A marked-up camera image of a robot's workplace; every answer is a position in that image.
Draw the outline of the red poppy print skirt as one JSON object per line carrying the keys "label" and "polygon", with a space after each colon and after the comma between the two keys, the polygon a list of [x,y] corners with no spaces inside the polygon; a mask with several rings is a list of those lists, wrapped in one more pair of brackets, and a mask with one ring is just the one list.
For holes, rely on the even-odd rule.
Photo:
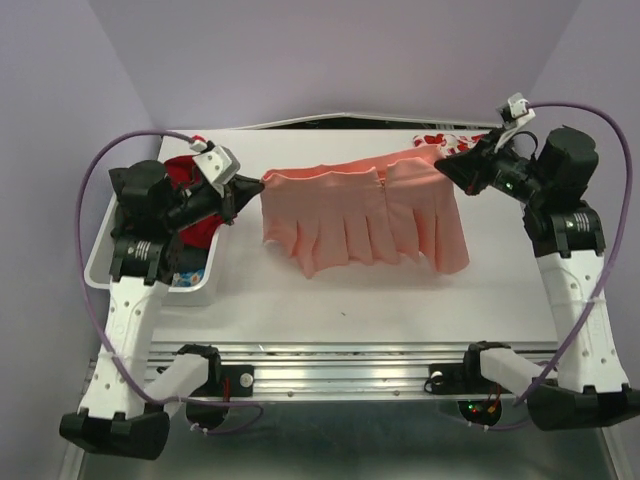
{"label": "red poppy print skirt", "polygon": [[485,133],[460,135],[451,132],[437,132],[416,135],[413,137],[412,143],[415,147],[424,145],[436,146],[443,155],[450,156],[471,150],[484,135]]}

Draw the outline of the pink skirt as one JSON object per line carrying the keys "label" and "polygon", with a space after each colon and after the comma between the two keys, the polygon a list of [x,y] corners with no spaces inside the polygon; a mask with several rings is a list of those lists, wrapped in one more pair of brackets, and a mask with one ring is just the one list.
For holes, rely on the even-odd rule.
{"label": "pink skirt", "polygon": [[470,263],[453,183],[422,146],[348,163],[272,169],[262,182],[263,238],[311,278],[360,262],[426,259],[440,274]]}

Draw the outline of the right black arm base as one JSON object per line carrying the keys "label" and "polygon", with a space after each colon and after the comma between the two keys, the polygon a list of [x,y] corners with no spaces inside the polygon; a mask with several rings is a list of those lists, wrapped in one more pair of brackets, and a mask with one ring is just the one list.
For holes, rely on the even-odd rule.
{"label": "right black arm base", "polygon": [[498,381],[503,393],[520,395],[523,392],[517,383],[497,377],[479,364],[462,361],[431,364],[426,384],[435,395],[472,396],[489,394]]}

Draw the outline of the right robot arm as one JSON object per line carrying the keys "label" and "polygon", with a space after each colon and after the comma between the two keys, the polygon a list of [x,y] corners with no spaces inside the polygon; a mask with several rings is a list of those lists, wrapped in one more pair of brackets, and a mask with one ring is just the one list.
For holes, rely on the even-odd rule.
{"label": "right robot arm", "polygon": [[563,126],[549,133],[539,155],[526,159],[502,143],[501,134],[492,130],[435,167],[468,196],[492,187],[522,204],[560,343],[544,366],[504,343],[474,343],[456,378],[472,390],[489,384],[506,389],[542,431],[634,418],[639,392],[617,356],[601,285],[614,252],[605,245],[599,215],[582,198],[599,162],[595,142]]}

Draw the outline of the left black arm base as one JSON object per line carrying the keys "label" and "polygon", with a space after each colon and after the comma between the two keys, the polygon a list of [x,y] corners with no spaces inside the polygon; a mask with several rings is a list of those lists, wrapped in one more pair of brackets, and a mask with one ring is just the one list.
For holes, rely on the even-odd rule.
{"label": "left black arm base", "polygon": [[255,368],[253,365],[223,365],[217,383],[208,381],[197,388],[192,396],[214,398],[249,398],[253,396]]}

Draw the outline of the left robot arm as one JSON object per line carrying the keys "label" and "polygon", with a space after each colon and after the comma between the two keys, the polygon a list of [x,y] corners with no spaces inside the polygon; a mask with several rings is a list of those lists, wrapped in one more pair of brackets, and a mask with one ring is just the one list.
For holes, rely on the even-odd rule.
{"label": "left robot arm", "polygon": [[121,212],[109,269],[110,303],[102,347],[78,410],[60,435],[101,455],[157,459],[170,419],[196,390],[215,392],[223,371],[217,348],[187,344],[151,384],[143,383],[155,322],[183,250],[182,230],[218,215],[232,223],[262,184],[239,175],[238,161],[215,153],[193,158],[199,180],[175,187],[166,166],[146,160],[110,170]]}

